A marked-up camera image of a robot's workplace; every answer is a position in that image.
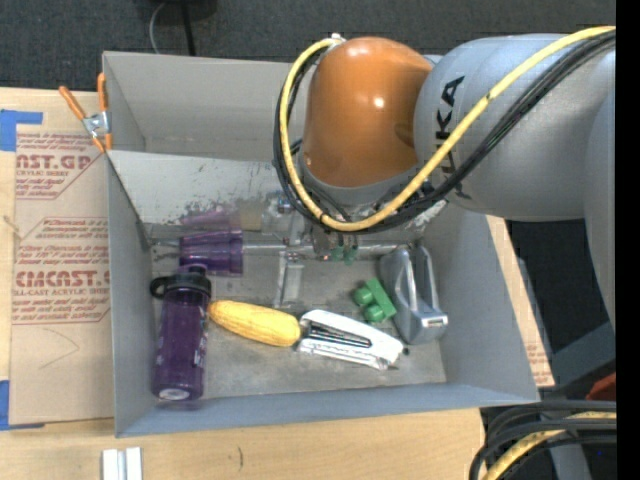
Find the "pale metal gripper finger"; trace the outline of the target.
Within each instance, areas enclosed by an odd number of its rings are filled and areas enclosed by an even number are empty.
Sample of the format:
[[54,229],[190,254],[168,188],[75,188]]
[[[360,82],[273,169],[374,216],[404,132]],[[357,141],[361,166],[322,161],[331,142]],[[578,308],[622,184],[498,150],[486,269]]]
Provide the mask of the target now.
[[280,238],[291,238],[298,232],[301,215],[284,195],[271,195],[261,214],[261,232]]
[[295,253],[282,252],[278,259],[278,276],[274,304],[293,308],[302,304],[305,264]]

